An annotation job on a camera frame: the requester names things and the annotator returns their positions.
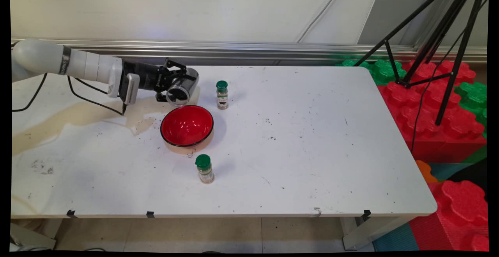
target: black cable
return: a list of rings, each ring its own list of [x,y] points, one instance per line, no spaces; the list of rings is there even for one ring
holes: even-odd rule
[[[483,5],[485,5],[485,3],[487,3],[487,1],[488,0],[484,0],[483,1],[483,3],[481,4],[480,8],[478,8],[479,11],[483,7]],[[456,43],[458,43],[459,39],[462,37],[462,35],[465,33],[465,31],[466,31],[466,28],[459,34],[458,38],[455,40],[454,44],[452,44],[452,46],[449,49],[449,51],[447,51],[447,53],[444,55],[444,57],[442,58],[442,60],[440,60],[440,62],[435,66],[435,70],[433,70],[433,74],[432,74],[430,80],[428,81],[428,84],[426,85],[426,88],[423,90],[423,93],[421,94],[421,100],[419,101],[418,114],[416,115],[416,120],[414,122],[414,133],[412,135],[411,154],[412,154],[412,152],[414,150],[414,141],[416,140],[416,126],[418,124],[418,118],[419,118],[419,113],[421,112],[421,107],[423,106],[423,96],[425,95],[426,90],[430,87],[430,83],[433,81],[433,77],[435,77],[435,73],[437,72],[437,68],[440,66],[440,64],[442,64],[444,62],[445,58],[447,58],[447,55],[449,55],[449,53],[451,53],[451,50],[454,48],[454,46],[456,45]]]
[[[90,248],[90,249],[86,249],[84,251],[90,251],[90,250],[101,250],[101,251],[104,251],[104,252],[106,251],[103,248]]]
[[[76,93],[75,93],[75,91],[73,90],[73,85],[71,84],[71,78],[70,78],[69,76],[67,76],[67,81],[68,81],[68,83],[69,83],[69,88],[71,89],[71,92],[72,92],[72,93],[73,93],[76,97],[78,97],[78,98],[80,98],[80,99],[83,99],[83,100],[85,100],[85,101],[89,101],[90,103],[93,103],[93,104],[95,104],[95,105],[98,105],[98,106],[104,107],[104,108],[106,108],[106,109],[109,109],[109,110],[111,110],[111,111],[113,111],[113,112],[115,112],[115,113],[117,113],[117,114],[119,114],[119,115],[123,115],[123,114],[125,113],[125,110],[126,110],[126,105],[125,105],[125,103],[123,103],[123,113],[120,113],[119,111],[116,111],[116,110],[115,110],[115,109],[113,109],[113,108],[109,108],[108,106],[102,105],[102,104],[100,104],[100,103],[94,102],[94,101],[92,101],[92,100],[90,100],[90,99],[86,99],[85,97],[82,97],[82,96],[80,96],[80,95],[76,94]]]
[[[79,78],[74,78],[74,79],[75,79],[75,80],[77,80],[77,81],[79,81],[80,83],[83,83],[84,85],[88,86],[89,88],[92,88],[92,89],[97,90],[98,92],[102,92],[102,93],[104,93],[104,94],[107,94],[107,92],[105,92],[104,90],[100,90],[100,89],[98,89],[98,88],[96,88],[96,87],[93,87],[93,86],[89,85],[88,83],[85,83],[84,81],[82,81],[82,80],[81,80],[81,79],[79,79]]]
[[[34,93],[32,99],[30,100],[30,102],[28,103],[27,106],[25,106],[23,109],[16,109],[16,110],[12,110],[12,112],[21,112],[21,111],[24,111],[26,110],[27,108],[29,108],[31,106],[31,103],[33,103],[33,100],[36,98],[36,96],[38,95],[38,93],[40,92],[40,89],[41,89],[41,86],[43,85],[43,83],[45,82],[45,78],[47,77],[47,73],[43,74],[43,79],[41,79],[41,83],[40,85],[38,86],[38,89],[36,90],[36,92]]]

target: white wall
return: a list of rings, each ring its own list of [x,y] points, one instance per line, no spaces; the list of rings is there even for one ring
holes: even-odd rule
[[[357,43],[374,0],[335,0],[303,39]],[[296,42],[328,0],[11,0],[11,37]]]

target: table leg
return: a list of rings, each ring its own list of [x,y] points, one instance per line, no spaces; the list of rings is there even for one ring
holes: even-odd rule
[[[358,227],[352,226],[352,219],[355,218],[342,218],[343,233],[345,235],[343,237],[343,246],[345,250],[357,250],[414,218],[415,216],[371,217],[358,225]]]

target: tripod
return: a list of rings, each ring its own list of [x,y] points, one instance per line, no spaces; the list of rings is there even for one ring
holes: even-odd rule
[[[458,52],[456,55],[456,60],[454,62],[454,66],[452,68],[452,71],[450,73],[447,73],[447,74],[441,74],[440,76],[437,76],[437,77],[432,76],[429,79],[417,81],[415,83],[410,83],[411,77],[413,76],[414,72],[417,70],[419,65],[422,63],[422,61],[425,58],[426,58],[426,60],[424,63],[429,63],[431,61],[431,58],[433,57],[433,55],[437,51],[445,34],[447,33],[447,31],[449,31],[449,28],[451,28],[454,20],[456,19],[461,8],[463,8],[463,5],[466,3],[467,0],[454,0],[453,1],[451,6],[449,7],[447,12],[445,13],[444,17],[442,17],[440,23],[437,25],[437,27],[435,28],[435,30],[431,34],[430,38],[427,40],[427,42],[424,44],[424,46],[421,48],[421,50],[417,54],[416,58],[414,59],[413,65],[408,70],[404,79],[400,79],[399,74],[397,72],[397,68],[395,66],[395,61],[394,61],[394,58],[392,55],[392,50],[390,49],[390,44],[388,43],[388,40],[390,40],[398,31],[400,31],[402,28],[404,28],[404,26],[407,25],[407,23],[409,23],[412,19],[414,19],[414,17],[416,17],[419,13],[421,13],[422,10],[424,10],[427,6],[429,6],[431,3],[433,3],[433,1],[435,1],[435,0],[426,0],[421,6],[419,6],[419,8],[417,8],[404,21],[402,21],[394,30],[392,30],[378,44],[376,44],[376,46],[374,46],[366,55],[364,55],[362,58],[360,58],[354,64],[354,67],[359,66],[362,62],[364,62],[367,58],[369,58],[369,56],[371,56],[375,51],[377,51],[382,45],[385,45],[386,50],[388,52],[388,57],[390,58],[390,62],[392,64],[392,68],[393,68],[393,72],[394,72],[394,76],[395,76],[395,83],[402,85],[405,88],[410,88],[411,86],[419,85],[421,83],[430,83],[433,80],[438,80],[438,79],[449,77],[449,82],[447,83],[447,88],[445,90],[444,97],[442,99],[442,104],[440,105],[437,119],[435,120],[435,124],[437,126],[439,126],[442,122],[442,118],[444,116],[444,112],[445,112],[445,109],[447,107],[447,103],[449,102],[449,97],[451,95],[452,88],[454,86],[454,82],[456,81],[456,77],[458,75],[458,70],[459,70],[460,64],[463,60],[464,52],[465,52],[469,37],[471,35],[471,32],[473,30],[473,25],[474,25],[474,22],[476,20],[476,16],[478,15],[478,12],[479,12],[480,8],[483,6],[483,4],[482,4],[482,0],[474,0],[473,7],[471,10],[471,13],[469,14],[469,19],[468,19],[467,24],[466,24],[466,28],[464,29],[463,33],[461,33],[461,35],[463,36],[463,39],[461,40],[461,43],[459,45],[459,49],[458,49]]]

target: spice jar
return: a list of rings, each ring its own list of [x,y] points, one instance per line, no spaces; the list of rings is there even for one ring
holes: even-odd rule
[[[227,82],[217,82],[217,106],[220,110],[225,110],[228,107],[228,91]]]
[[[196,158],[196,166],[198,167],[199,178],[201,182],[210,184],[215,179],[212,171],[212,162],[207,154],[200,154]]]

